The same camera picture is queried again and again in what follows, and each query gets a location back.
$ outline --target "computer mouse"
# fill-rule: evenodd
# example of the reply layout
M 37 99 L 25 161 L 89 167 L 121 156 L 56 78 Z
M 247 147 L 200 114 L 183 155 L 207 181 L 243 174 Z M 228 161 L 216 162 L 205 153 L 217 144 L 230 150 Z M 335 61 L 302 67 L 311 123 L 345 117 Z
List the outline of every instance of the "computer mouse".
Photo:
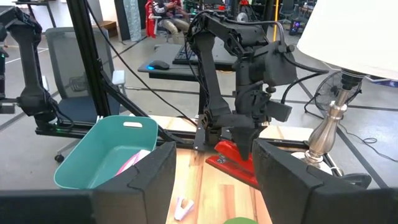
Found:
M 167 64 L 166 62 L 163 62 L 161 60 L 154 60 L 148 66 L 150 66 L 154 69 L 159 69 L 159 70 L 168 70 L 170 68 L 169 64 Z

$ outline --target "basket handle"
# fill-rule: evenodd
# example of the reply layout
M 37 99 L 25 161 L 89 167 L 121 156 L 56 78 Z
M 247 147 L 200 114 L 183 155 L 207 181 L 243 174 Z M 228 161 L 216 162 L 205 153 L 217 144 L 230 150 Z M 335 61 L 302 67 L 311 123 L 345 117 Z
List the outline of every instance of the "basket handle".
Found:
M 123 122 L 123 126 L 126 128 L 142 128 L 142 124 L 140 122 L 131 122 L 131 121 Z

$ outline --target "fan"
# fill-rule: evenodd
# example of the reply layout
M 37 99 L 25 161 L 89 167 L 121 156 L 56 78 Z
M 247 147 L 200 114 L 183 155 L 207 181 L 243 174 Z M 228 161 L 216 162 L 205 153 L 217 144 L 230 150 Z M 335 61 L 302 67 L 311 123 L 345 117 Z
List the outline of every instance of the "fan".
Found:
M 335 72 L 327 76 L 321 84 L 318 86 L 315 95 L 311 100 L 305 105 L 304 110 L 306 113 L 310 113 L 307 111 L 307 105 L 310 104 L 312 101 L 315 102 L 315 106 L 322 111 L 327 111 L 329 108 L 329 104 L 332 101 L 335 101 L 340 90 L 341 90 L 341 71 Z M 362 93 L 361 91 L 362 82 L 359 83 L 358 86 L 354 87 L 349 92 L 349 97 L 346 101 L 348 105 L 358 93 Z

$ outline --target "chair backrest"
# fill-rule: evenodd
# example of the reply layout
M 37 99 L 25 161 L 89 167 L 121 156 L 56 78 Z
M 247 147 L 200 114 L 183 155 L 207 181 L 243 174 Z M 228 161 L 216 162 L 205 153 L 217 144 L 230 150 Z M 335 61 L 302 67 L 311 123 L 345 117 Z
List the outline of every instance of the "chair backrest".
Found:
M 112 80 L 112 54 L 99 28 L 93 28 L 98 56 L 103 69 Z M 73 27 L 51 28 L 45 31 L 55 84 L 61 98 L 91 95 L 86 81 L 85 67 Z
M 293 11 L 294 10 L 294 0 L 284 0 L 283 5 L 280 9 L 281 12 L 286 12 L 286 11 Z

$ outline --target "gray floor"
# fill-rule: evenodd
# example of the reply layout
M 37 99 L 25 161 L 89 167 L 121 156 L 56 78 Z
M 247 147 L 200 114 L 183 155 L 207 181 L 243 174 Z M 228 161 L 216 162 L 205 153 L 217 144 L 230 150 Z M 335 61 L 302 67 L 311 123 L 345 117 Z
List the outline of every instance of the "gray floor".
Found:
M 287 41 L 297 43 L 296 37 L 287 36 Z M 136 44 L 133 48 L 125 51 L 122 56 L 129 66 L 136 68 L 153 53 L 155 44 L 164 43 L 164 39 L 146 38 Z M 9 45 L 16 45 L 9 38 Z M 122 44 L 113 40 L 118 51 L 130 47 L 132 42 Z M 40 44 L 40 64 L 42 73 L 50 83 L 51 93 L 59 100 L 57 89 L 54 83 L 50 56 L 47 50 L 46 41 Z M 10 47 L 7 50 L 10 58 L 6 65 L 7 97 L 17 97 L 24 88 L 21 61 L 19 60 L 19 49 Z M 329 65 L 319 62 L 298 50 L 295 51 L 295 58 L 298 62 L 311 67 L 330 69 Z M 114 59 L 114 66 L 117 69 L 125 70 L 127 74 L 127 86 L 143 88 L 144 85 L 130 72 L 127 71 L 122 62 Z M 299 77 L 310 74 L 298 69 Z M 163 90 L 198 91 L 198 84 L 179 81 L 165 81 L 149 79 L 145 73 L 138 75 L 151 87 Z M 304 102 L 308 101 L 314 94 L 319 83 L 326 77 L 317 77 L 305 81 L 302 86 L 297 85 L 288 94 L 288 104 L 293 111 L 286 123 L 277 121 L 272 124 L 283 126 L 298 126 L 315 128 L 320 120 L 303 110 Z M 221 92 L 230 95 L 234 90 L 234 74 L 219 73 Z M 277 88 L 274 99 L 280 99 L 286 86 Z M 128 90 L 128 97 L 149 114 L 178 116 L 172 108 L 161 102 L 155 95 L 146 90 Z M 198 96 L 194 94 L 159 92 L 168 102 L 175 105 L 189 116 L 194 116 L 198 109 Z M 341 122 L 349 132 L 355 133 L 362 138 L 374 137 L 378 142 L 373 146 L 381 153 L 398 159 L 397 139 L 398 132 L 398 101 L 391 100 L 398 95 L 398 89 L 374 85 L 363 82 L 363 93 L 354 99 L 344 120 Z M 233 99 L 227 98 L 227 102 L 233 107 Z M 320 112 L 315 106 L 310 105 L 309 110 L 316 114 Z M 55 152 L 62 147 L 72 147 L 77 140 L 68 138 L 55 138 L 48 136 L 37 136 L 34 133 L 35 122 L 22 114 L 18 108 L 16 114 L 0 116 L 0 189 L 53 189 L 53 173 L 58 164 L 53 157 Z M 345 173 L 364 172 L 373 177 L 371 184 L 375 187 L 398 187 L 398 163 L 389 161 L 377 155 L 372 149 L 365 146 L 357 139 L 347 136 L 340 131 L 336 136 L 336 143 L 331 152 L 337 165 Z

